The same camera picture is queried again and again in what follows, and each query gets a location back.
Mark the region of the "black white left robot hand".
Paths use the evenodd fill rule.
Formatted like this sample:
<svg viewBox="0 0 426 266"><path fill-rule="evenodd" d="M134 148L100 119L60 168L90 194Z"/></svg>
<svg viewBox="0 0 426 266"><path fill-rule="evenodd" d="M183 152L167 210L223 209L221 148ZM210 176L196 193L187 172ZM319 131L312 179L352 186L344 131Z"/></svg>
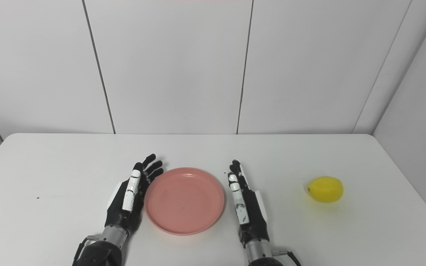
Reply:
<svg viewBox="0 0 426 266"><path fill-rule="evenodd" d="M123 208L125 195L128 192L128 179L119 183L115 189L105 220L105 226L119 226L127 231L129 236L135 233L140 226L141 212L149 186L156 177L164 173L162 160L157 160L156 154L153 153L147 156L143 162L137 162L133 170L139 171L140 176L137 187L129 192L130 195L133 195L132 198L129 198L130 210Z"/></svg>

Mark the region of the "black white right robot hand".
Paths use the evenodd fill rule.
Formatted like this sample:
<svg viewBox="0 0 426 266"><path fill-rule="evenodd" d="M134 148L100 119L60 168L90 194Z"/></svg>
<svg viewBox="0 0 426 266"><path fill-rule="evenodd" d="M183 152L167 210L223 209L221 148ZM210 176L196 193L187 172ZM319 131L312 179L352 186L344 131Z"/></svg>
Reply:
<svg viewBox="0 0 426 266"><path fill-rule="evenodd" d="M250 188L241 163L232 160L228 173L235 213L239 222L239 239L242 246L250 241L270 241L267 213L259 191Z"/></svg>

